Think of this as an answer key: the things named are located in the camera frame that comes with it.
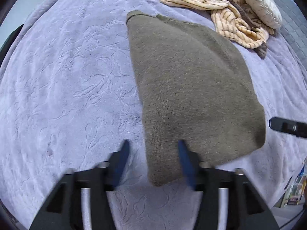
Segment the striped beige fleece garment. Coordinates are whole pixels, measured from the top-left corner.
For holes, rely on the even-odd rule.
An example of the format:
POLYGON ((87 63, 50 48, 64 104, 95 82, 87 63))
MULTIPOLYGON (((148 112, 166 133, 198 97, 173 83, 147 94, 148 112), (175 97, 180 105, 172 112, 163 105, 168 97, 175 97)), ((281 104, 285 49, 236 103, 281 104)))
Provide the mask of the striped beige fleece garment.
POLYGON ((160 0, 161 3, 209 11, 215 31, 228 40, 253 49, 264 59, 266 43, 275 30, 265 25, 244 0, 160 0))

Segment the colourful books on shelf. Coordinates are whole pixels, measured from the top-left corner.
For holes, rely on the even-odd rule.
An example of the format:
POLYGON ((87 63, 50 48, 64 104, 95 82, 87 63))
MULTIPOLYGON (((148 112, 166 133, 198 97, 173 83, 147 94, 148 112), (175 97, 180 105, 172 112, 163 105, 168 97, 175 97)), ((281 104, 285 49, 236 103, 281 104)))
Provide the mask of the colourful books on shelf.
POLYGON ((294 179, 288 181, 285 192, 279 201, 274 205, 277 208, 285 208, 286 206, 296 206, 302 203, 304 196, 304 189, 306 187, 306 159, 304 160, 303 167, 294 179))

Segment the grey quilted mattress cover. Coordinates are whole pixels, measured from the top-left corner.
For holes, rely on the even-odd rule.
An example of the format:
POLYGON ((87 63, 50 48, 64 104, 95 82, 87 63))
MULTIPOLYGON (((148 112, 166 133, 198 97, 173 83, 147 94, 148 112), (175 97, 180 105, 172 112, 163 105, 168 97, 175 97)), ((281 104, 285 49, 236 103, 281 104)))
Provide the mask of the grey quilted mattress cover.
POLYGON ((281 34, 306 67, 306 18, 294 0, 274 0, 283 18, 281 34))

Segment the cream quilted pillow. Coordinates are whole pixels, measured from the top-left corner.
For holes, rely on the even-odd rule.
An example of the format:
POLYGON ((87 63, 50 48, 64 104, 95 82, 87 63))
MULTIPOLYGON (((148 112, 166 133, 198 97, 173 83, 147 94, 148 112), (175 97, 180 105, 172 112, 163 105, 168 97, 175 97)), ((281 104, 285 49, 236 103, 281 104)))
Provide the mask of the cream quilted pillow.
POLYGON ((282 16, 274 0, 245 0, 259 19, 272 29, 282 26, 282 16))

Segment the lavender embossed bed blanket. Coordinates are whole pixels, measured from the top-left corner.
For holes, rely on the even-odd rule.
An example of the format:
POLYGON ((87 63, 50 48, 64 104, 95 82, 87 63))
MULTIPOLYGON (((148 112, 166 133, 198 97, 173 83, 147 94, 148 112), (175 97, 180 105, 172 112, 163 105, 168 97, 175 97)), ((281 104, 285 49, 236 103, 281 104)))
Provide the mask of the lavender embossed bed blanket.
MULTIPOLYGON (((116 227, 192 229, 199 193, 182 176, 162 186, 148 179, 143 107, 126 26, 127 14, 135 10, 215 31, 209 11, 168 6, 160 0, 45 0, 30 14, 5 56, 1 200, 25 227, 31 226, 66 169, 89 169, 127 139, 127 168, 120 187, 109 194, 116 227)), ((264 108, 265 144, 215 165, 243 168, 269 206, 306 159, 306 140, 268 127, 274 116, 306 121, 306 70, 274 30, 264 59, 229 40, 245 60, 264 108)))

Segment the black pillow at bed edge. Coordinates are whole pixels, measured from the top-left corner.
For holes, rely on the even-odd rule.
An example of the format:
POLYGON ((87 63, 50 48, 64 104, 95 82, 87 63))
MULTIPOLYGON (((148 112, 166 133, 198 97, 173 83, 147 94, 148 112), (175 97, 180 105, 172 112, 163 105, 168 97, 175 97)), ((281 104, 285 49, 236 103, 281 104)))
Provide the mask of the black pillow at bed edge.
POLYGON ((10 47, 12 46, 13 42, 15 41, 15 39, 17 38, 17 36, 19 35, 21 29, 23 28, 23 24, 21 26, 19 26, 18 28, 16 28, 5 40, 4 44, 1 47, 1 51, 0 51, 0 66, 3 63, 3 60, 5 58, 5 56, 8 53, 8 50, 10 49, 10 47))

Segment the olive brown knit sweater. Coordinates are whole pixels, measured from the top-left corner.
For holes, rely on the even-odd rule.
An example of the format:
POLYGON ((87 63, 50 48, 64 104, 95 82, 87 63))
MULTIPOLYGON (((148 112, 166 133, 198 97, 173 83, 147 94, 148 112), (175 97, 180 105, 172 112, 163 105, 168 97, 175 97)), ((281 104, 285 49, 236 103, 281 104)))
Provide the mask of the olive brown knit sweater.
POLYGON ((179 140, 212 165, 263 147, 265 111, 229 40, 201 24, 138 10, 127 14, 126 26, 152 185, 182 176, 179 140))

